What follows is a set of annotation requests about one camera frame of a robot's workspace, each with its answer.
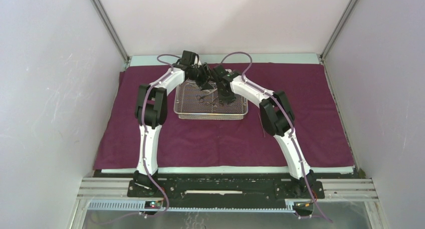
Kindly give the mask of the magenta surgical wrap cloth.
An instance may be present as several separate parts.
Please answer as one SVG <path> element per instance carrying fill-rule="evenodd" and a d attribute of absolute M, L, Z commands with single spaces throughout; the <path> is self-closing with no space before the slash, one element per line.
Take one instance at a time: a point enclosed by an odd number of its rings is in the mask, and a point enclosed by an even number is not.
<path fill-rule="evenodd" d="M 225 64 L 247 69 L 260 86 L 284 91 L 295 115 L 295 132 L 306 161 L 312 167 L 353 166 L 325 70 L 319 64 Z M 95 169 L 135 168 L 139 160 L 140 131 L 135 118 L 138 87 L 160 78 L 167 66 L 130 67 L 120 75 L 111 117 L 100 142 Z M 168 116 L 158 142 L 159 167 L 286 166 L 277 141 L 265 133 L 259 109 L 249 104 L 242 120 L 184 120 L 174 112 L 175 94 L 168 96 Z"/>

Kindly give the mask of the metal mesh instrument tray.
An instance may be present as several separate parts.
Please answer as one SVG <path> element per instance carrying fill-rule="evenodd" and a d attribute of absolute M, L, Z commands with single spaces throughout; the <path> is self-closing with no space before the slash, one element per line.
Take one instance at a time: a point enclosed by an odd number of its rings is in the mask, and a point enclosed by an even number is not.
<path fill-rule="evenodd" d="M 178 85 L 173 110 L 180 119 L 188 120 L 242 120 L 248 113 L 248 101 L 237 95 L 234 102 L 225 104 L 219 100 L 216 84 L 212 89 L 200 90 L 194 81 Z"/>

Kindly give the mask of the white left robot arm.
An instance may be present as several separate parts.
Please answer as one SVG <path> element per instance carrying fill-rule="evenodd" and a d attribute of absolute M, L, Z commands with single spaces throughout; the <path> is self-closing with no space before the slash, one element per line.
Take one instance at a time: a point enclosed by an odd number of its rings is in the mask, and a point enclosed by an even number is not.
<path fill-rule="evenodd" d="M 162 61 L 161 56 L 157 56 L 157 60 L 168 65 L 169 69 L 157 80 L 139 86 L 135 108 L 140 129 L 140 153 L 133 180 L 146 197 L 153 197 L 158 192 L 158 183 L 153 176 L 158 171 L 158 139 L 168 114 L 168 95 L 186 80 L 193 81 L 200 90 L 214 89 L 209 83 L 208 65 L 203 64 L 195 52 L 183 51 L 173 64 Z"/>

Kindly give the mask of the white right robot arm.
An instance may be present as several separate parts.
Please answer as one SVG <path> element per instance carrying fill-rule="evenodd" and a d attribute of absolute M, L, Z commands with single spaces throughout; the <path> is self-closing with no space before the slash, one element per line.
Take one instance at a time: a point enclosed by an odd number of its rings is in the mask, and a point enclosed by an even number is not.
<path fill-rule="evenodd" d="M 292 193 L 298 198 L 306 197 L 316 177 L 297 140 L 295 116 L 285 92 L 261 87 L 246 78 L 245 74 L 228 72 L 221 65 L 211 70 L 211 77 L 222 102 L 230 102 L 236 95 L 240 95 L 259 108 L 264 131 L 275 138 L 287 162 L 293 181 Z"/>

